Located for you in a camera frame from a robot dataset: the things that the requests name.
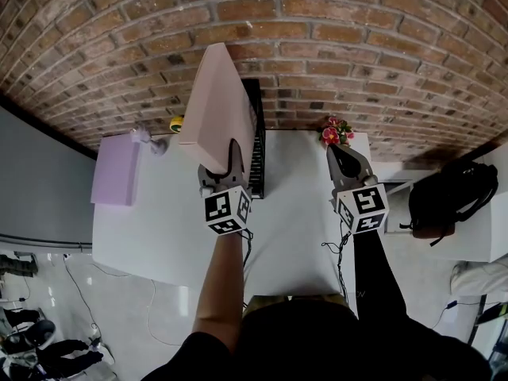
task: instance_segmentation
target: brick wall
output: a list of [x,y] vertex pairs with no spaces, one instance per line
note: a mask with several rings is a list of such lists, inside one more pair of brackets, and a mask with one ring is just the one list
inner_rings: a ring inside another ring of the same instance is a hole
[[330,114],[376,160],[503,138],[508,0],[0,0],[0,89],[96,149],[183,114],[208,44],[261,81],[270,129]]

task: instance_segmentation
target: person's arm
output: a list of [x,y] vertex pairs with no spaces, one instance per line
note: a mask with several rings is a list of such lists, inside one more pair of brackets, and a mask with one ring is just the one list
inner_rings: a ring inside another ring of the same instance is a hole
[[244,302],[242,238],[219,236],[199,295],[193,332],[208,333],[232,352],[240,332]]

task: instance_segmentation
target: pink board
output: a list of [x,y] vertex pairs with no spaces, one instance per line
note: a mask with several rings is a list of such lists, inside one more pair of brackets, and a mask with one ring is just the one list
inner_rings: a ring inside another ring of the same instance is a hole
[[95,164],[92,203],[131,206],[140,145],[130,134],[101,140]]
[[241,148],[244,180],[251,171],[256,114],[223,43],[206,51],[187,105],[179,137],[183,151],[215,174],[228,171],[229,142]]

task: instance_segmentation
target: purple box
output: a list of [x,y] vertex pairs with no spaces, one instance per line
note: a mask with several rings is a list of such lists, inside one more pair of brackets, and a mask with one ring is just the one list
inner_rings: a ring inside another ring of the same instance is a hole
[[92,203],[131,206],[140,144],[130,134],[101,140],[95,164]]

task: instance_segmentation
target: white wall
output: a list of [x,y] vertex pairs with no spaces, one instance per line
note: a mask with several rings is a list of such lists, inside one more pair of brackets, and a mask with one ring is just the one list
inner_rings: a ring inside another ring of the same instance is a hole
[[91,242],[94,167],[0,107],[0,233]]

